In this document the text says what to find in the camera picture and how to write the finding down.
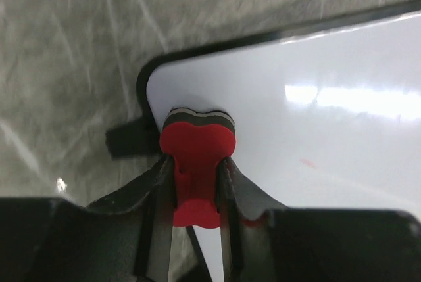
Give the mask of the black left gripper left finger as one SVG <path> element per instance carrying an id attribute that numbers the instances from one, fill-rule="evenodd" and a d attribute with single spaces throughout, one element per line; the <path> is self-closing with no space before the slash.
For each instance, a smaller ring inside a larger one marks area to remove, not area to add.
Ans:
<path id="1" fill-rule="evenodd" d="M 133 274 L 137 281 L 167 281 L 175 206 L 174 160 L 163 155 L 149 170 L 88 208 L 109 216 L 140 212 Z"/>

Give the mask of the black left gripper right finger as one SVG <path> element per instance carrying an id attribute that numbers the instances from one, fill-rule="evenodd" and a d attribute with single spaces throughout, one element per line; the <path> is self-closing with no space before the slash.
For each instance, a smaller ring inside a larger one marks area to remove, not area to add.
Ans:
<path id="1" fill-rule="evenodd" d="M 230 157 L 216 169 L 225 281 L 275 281 L 269 229 L 280 203 L 246 177 Z"/>

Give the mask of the red and black whiteboard eraser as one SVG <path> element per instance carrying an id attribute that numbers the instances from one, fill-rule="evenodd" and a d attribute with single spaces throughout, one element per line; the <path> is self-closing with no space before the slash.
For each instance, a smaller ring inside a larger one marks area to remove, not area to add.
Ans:
<path id="1" fill-rule="evenodd" d="M 174 160 L 175 227 L 220 227 L 216 205 L 216 169 L 233 155 L 233 119 L 222 111 L 171 110 L 164 121 L 161 150 Z"/>

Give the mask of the small black-framed whiteboard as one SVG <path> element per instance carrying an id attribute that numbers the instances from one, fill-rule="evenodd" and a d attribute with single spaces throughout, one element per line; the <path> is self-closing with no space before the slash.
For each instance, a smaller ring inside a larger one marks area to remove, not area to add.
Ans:
<path id="1" fill-rule="evenodd" d="M 159 131 L 179 107 L 232 117 L 232 159 L 287 206 L 276 281 L 420 280 L 420 0 L 161 55 L 136 93 Z"/>

